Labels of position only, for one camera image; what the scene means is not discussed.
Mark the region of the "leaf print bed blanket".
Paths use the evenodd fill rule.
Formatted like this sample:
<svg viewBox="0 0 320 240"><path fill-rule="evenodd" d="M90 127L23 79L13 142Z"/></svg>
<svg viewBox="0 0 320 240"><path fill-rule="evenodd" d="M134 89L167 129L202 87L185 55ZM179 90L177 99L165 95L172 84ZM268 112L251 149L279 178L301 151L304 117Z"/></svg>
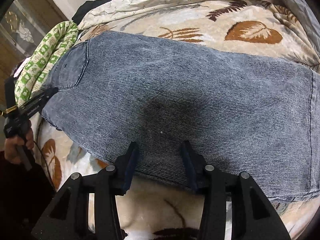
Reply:
<svg viewBox="0 0 320 240"><path fill-rule="evenodd" d="M121 31L189 42L221 51L278 57L319 72L319 50L311 45L302 17L267 1L208 1L160 9L90 27L79 41L105 31ZM38 161L60 188L74 172L93 174L106 166L39 115L31 120L40 148ZM117 198L128 239L193 238L203 199L174 187L135 178Z"/></svg>

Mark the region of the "wooden glass panel door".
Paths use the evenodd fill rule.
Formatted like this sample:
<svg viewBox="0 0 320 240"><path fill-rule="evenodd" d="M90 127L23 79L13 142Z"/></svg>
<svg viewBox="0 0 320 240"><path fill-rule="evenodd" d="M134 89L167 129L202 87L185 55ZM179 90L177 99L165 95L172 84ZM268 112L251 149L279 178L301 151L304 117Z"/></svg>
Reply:
<svg viewBox="0 0 320 240"><path fill-rule="evenodd" d="M1 104L4 81L56 24L67 17L53 0L14 0L1 18Z"/></svg>

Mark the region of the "green patterned folded quilt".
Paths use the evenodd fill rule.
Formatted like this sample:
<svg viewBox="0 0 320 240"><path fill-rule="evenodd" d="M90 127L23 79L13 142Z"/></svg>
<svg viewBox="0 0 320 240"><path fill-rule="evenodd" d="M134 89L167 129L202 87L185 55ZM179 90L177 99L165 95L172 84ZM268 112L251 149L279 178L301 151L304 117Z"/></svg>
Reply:
<svg viewBox="0 0 320 240"><path fill-rule="evenodd" d="M75 44L77 36L78 26L72 21L57 24L44 36L34 53L22 63L17 76L15 99L18 106L41 88L54 64Z"/></svg>

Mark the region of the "grey denim jeans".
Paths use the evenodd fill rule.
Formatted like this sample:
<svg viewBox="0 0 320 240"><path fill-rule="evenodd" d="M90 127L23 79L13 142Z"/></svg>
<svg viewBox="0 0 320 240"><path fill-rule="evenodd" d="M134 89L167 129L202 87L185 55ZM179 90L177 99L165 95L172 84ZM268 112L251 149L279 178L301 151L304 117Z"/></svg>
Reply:
<svg viewBox="0 0 320 240"><path fill-rule="evenodd" d="M300 64L105 31L67 51L43 87L58 92L42 116L96 158L137 142L140 176L187 187L187 140L270 199L319 195L319 74Z"/></svg>

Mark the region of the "black garment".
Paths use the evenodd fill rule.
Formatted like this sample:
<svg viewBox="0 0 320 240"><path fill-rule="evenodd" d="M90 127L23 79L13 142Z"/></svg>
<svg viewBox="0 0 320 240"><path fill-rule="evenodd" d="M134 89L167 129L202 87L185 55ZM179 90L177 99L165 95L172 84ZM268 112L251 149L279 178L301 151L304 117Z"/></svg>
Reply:
<svg viewBox="0 0 320 240"><path fill-rule="evenodd" d="M99 7L107 2L110 2L112 0L94 0L94 1L86 1L83 5L81 5L76 13L72 17L72 21L76 23L77 25L80 24L84 16L91 11L92 9L95 9L96 7Z"/></svg>

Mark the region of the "grey quilted pillow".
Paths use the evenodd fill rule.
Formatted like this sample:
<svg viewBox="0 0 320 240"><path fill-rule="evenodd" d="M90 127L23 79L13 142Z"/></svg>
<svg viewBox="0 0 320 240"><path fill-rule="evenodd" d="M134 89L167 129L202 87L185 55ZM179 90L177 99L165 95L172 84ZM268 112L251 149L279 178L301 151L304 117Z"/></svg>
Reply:
<svg viewBox="0 0 320 240"><path fill-rule="evenodd" d="M319 7L315 0L282 0L284 4L295 14L311 46L319 53Z"/></svg>

